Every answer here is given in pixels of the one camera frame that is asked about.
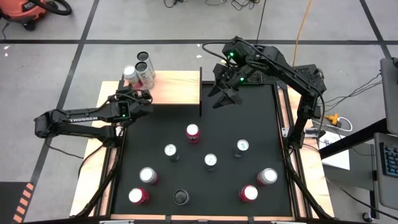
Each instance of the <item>soda can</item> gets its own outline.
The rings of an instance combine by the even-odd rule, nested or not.
[[[145,62],[138,62],[136,64],[136,71],[139,79],[142,82],[142,88],[145,90],[150,90],[155,86],[152,74],[148,69],[148,65]]]
[[[174,202],[177,205],[185,205],[189,202],[189,194],[186,190],[180,189],[174,193]]]
[[[188,125],[187,130],[185,130],[185,134],[187,135],[189,143],[195,144],[199,141],[200,131],[197,125],[195,124]]]
[[[205,156],[205,164],[206,164],[206,169],[208,171],[213,171],[214,168],[216,167],[217,163],[217,157],[214,154],[207,154]]]
[[[146,184],[156,184],[159,181],[156,172],[150,167],[143,168],[139,173],[139,178]]]
[[[154,65],[152,64],[152,61],[149,58],[148,52],[139,52],[137,54],[137,59],[140,62],[145,62],[148,65],[149,71],[152,74],[152,78],[156,77],[156,72],[154,69]]]
[[[239,140],[236,146],[235,157],[237,158],[241,157],[249,149],[249,143],[244,139]]]
[[[266,168],[257,174],[257,183],[260,185],[273,184],[277,179],[278,174],[272,168]]]
[[[147,203],[149,201],[148,191],[141,188],[132,189],[129,192],[129,200],[136,205]]]
[[[180,155],[177,152],[177,148],[173,144],[168,144],[164,147],[164,153],[172,162],[177,162],[180,158]]]
[[[133,89],[140,89],[142,86],[142,82],[138,77],[136,72],[136,68],[133,65],[126,65],[123,68],[123,77],[124,79],[132,85]]]
[[[239,198],[242,202],[253,202],[257,198],[259,192],[253,185],[246,185],[239,191]]]

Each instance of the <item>vacuum hose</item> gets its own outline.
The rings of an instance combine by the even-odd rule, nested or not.
[[[55,9],[46,3],[42,3],[40,0],[28,0],[28,1],[31,3],[34,3],[36,6],[39,6],[43,9],[47,10],[48,12],[52,12],[57,15],[69,16],[72,13],[72,8],[65,0],[54,0],[54,1],[59,2],[61,5],[63,5],[65,7],[65,10]]]

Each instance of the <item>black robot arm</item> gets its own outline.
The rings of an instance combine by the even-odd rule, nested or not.
[[[227,66],[216,64],[213,70],[215,84],[208,95],[213,96],[222,92],[220,99],[213,107],[240,105],[243,100],[238,95],[238,86],[256,71],[278,77],[302,96],[297,110],[297,120],[294,126],[289,128],[289,133],[285,138],[287,145],[300,149],[303,146],[305,136],[303,130],[307,120],[321,117],[317,100],[318,97],[322,97],[326,86],[317,69],[311,71],[306,66],[292,68],[277,48],[253,46],[239,37],[225,44],[223,54],[226,56]]]
[[[114,126],[107,125],[96,128],[74,123],[104,121],[128,126],[137,118],[152,112],[151,102],[152,97],[149,92],[132,90],[127,86],[109,96],[108,100],[99,108],[55,109],[45,112],[34,119],[35,135],[39,138],[52,138],[60,134],[96,138],[105,147],[115,147],[117,135]]]

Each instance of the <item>can lid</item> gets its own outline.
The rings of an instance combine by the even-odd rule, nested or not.
[[[123,69],[123,75],[132,75],[136,72],[136,69],[133,65],[126,65]]]
[[[269,182],[275,182],[278,178],[277,172],[272,168],[266,168],[264,171],[262,171],[262,176]]]
[[[149,54],[147,52],[139,52],[137,54],[137,59],[140,61],[145,61],[149,58]]]
[[[187,127],[187,133],[190,135],[195,135],[198,133],[198,131],[199,131],[199,127],[195,124],[190,124]]]
[[[236,145],[240,151],[246,151],[249,149],[249,143],[244,139],[239,140]]]
[[[205,156],[205,163],[209,166],[214,166],[217,163],[217,157],[214,154],[207,154]]]
[[[137,203],[142,199],[142,195],[143,195],[143,193],[142,193],[141,189],[138,189],[138,188],[132,189],[129,192],[129,200],[132,203]]]
[[[136,63],[136,70],[138,72],[143,72],[147,69],[147,64],[145,62],[138,62]]]
[[[142,181],[150,181],[150,179],[152,178],[152,176],[154,175],[154,171],[152,170],[152,168],[150,167],[145,167],[143,168],[140,173],[139,173],[139,178]]]
[[[244,189],[244,196],[248,198],[249,200],[255,200],[258,196],[259,192],[257,191],[257,188],[255,186],[248,185]]]
[[[164,148],[164,153],[168,156],[172,156],[177,152],[177,148],[173,144],[168,144]]]
[[[188,193],[185,190],[178,190],[174,193],[174,201],[177,204],[183,204],[188,200]]]

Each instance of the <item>red vacuum cleaner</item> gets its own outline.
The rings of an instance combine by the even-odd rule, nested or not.
[[[45,13],[52,12],[61,16],[72,13],[70,5],[65,0],[54,0],[65,7],[59,10],[57,3],[46,0],[0,0],[0,18],[9,22],[18,22],[28,31],[35,29],[35,22],[44,17]]]

